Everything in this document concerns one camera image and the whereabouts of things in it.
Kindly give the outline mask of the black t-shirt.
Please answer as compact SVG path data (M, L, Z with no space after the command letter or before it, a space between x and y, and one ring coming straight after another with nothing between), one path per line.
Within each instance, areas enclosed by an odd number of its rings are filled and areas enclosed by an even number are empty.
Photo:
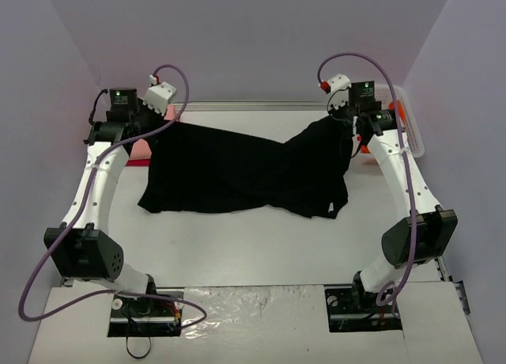
M337 217L348 202L353 140L326 116L286 142L176 123L156 136L138 205L152 214L223 214L271 206Z

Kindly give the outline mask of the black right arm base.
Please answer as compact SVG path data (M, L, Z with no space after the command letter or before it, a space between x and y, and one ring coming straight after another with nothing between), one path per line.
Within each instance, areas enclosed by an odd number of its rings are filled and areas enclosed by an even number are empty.
M401 331L402 321L392 305L373 302L365 307L355 302L351 285L324 287L327 324L331 333Z

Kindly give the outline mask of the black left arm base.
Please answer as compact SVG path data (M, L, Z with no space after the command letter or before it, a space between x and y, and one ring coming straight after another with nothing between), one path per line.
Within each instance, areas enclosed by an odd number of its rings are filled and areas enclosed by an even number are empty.
M111 303L108 337L178 337L184 305L152 298L115 295Z

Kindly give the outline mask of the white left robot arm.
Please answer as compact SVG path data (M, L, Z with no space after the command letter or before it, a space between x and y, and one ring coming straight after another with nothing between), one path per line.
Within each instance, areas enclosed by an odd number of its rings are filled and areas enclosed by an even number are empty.
M151 85L143 98L136 89L109 89L106 119L92 123L85 140L87 159L74 201L57 228L43 241L59 274L133 293L130 305L141 315L154 313L159 295L153 278L127 264L123 249L108 235L108 219L119 176L129 160L130 138L159 127L176 88L167 82Z

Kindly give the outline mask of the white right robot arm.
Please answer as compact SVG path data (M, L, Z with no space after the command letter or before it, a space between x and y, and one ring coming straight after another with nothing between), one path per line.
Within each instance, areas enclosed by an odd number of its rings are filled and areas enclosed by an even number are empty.
M431 193L412 155L400 100L376 99L374 82L338 74L321 84L327 111L373 156L393 196L398 221L381 238L380 256L353 278L353 306L368 311L392 303L411 270L444 254L458 224Z

